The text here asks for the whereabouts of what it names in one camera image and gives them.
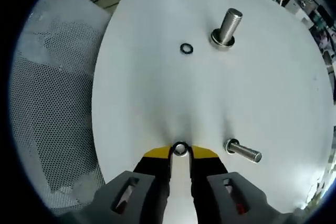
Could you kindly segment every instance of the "white round table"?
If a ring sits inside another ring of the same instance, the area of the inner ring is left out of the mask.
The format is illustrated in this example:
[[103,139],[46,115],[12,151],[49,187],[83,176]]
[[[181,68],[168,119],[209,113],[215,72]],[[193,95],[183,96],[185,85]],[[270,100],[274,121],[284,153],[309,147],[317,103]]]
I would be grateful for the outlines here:
[[[208,39],[229,8],[243,19],[221,52]],[[106,182],[177,139],[216,152],[281,212],[302,205],[324,171],[333,134],[327,70],[304,24],[271,0],[121,0],[94,75],[93,136]],[[260,163],[226,154],[230,137],[261,151]]]

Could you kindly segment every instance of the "gray mesh panel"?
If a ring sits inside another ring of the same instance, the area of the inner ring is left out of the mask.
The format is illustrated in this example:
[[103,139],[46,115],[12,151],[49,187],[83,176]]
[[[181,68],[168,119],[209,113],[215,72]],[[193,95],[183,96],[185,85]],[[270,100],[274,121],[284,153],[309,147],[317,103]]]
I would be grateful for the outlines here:
[[104,184],[93,144],[93,72],[110,15],[88,0],[39,0],[20,35],[9,90],[23,167],[55,214]]

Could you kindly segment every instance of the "perforated mesh surface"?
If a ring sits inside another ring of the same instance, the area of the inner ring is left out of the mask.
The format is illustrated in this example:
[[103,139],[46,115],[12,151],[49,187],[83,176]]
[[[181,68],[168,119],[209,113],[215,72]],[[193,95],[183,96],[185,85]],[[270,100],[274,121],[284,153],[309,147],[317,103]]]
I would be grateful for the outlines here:
[[9,102],[25,171],[55,214],[103,185],[91,129],[93,72],[110,15],[88,0],[39,0],[14,55]]

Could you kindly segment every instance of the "yellow object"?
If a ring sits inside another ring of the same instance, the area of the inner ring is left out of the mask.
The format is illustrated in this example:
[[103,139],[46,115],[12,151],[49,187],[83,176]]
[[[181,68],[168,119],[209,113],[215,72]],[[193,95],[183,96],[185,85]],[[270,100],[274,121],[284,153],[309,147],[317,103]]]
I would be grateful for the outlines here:
[[206,148],[201,148],[201,147],[193,145],[192,149],[193,149],[194,158],[218,157],[216,153]]
[[155,148],[150,150],[149,152],[146,152],[144,157],[156,157],[156,158],[168,158],[169,157],[169,151],[171,146],[164,146],[160,148]]

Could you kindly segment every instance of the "black rubber o-ring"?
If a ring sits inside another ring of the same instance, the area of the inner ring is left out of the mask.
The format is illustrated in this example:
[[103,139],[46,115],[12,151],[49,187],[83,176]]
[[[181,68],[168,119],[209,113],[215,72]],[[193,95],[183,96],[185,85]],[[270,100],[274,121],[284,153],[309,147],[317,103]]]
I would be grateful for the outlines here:
[[188,44],[188,43],[183,43],[181,46],[180,46],[180,50],[182,53],[184,53],[185,55],[190,55],[193,53],[194,51],[194,48],[192,45]]

